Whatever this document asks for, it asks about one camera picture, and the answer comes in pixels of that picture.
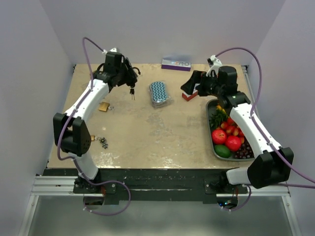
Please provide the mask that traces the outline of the black-headed key bunch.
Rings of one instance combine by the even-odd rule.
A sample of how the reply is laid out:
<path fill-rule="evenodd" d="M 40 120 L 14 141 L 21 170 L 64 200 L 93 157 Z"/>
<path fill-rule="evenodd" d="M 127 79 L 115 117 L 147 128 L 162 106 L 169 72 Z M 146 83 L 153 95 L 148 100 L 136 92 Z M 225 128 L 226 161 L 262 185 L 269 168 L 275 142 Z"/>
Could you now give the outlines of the black-headed key bunch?
<path fill-rule="evenodd" d="M 129 94 L 131 95 L 131 99 L 135 100 L 135 86 L 130 87 Z"/>

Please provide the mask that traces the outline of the black padlock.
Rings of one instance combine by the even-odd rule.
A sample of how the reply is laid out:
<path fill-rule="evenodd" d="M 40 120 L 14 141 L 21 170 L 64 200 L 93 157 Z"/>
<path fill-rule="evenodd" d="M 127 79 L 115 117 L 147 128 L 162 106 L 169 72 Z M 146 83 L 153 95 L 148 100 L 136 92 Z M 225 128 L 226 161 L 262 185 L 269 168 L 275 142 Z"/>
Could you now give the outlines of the black padlock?
<path fill-rule="evenodd" d="M 133 66 L 132 67 L 132 77 L 133 77 L 133 83 L 136 84 L 138 77 L 141 75 L 141 71 L 138 67 Z"/>

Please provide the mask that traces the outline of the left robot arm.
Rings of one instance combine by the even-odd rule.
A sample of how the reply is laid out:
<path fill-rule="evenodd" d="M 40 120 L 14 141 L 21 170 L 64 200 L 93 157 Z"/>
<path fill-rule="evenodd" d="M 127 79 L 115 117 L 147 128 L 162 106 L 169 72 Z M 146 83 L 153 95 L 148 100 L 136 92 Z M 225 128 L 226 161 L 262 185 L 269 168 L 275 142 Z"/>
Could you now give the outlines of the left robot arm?
<path fill-rule="evenodd" d="M 102 187 L 101 174 L 89 154 L 91 135 L 87 121 L 101 100 L 114 87 L 127 85 L 134 93 L 137 74 L 128 58 L 117 52 L 108 52 L 97 70 L 90 71 L 90 82 L 77 101 L 64 113 L 53 117 L 54 140 L 58 159 L 73 161 L 78 178 L 75 185 L 98 192 Z"/>

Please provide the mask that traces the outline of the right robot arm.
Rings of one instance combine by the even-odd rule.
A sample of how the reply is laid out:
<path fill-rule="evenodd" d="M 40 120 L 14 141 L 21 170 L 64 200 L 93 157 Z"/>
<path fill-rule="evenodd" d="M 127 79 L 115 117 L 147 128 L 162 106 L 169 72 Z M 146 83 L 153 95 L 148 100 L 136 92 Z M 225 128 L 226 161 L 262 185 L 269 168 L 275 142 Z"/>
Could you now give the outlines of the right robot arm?
<path fill-rule="evenodd" d="M 248 140 L 254 161 L 247 168 L 226 171 L 219 181 L 224 193 L 231 193 L 237 184 L 250 184 L 256 189 L 285 182 L 289 179 L 294 154 L 291 148 L 282 147 L 266 130 L 253 111 L 253 105 L 245 93 L 238 91 L 237 71 L 231 66 L 221 66 L 209 75 L 193 71 L 181 90 L 191 95 L 215 96 L 220 106 L 236 122 Z"/>

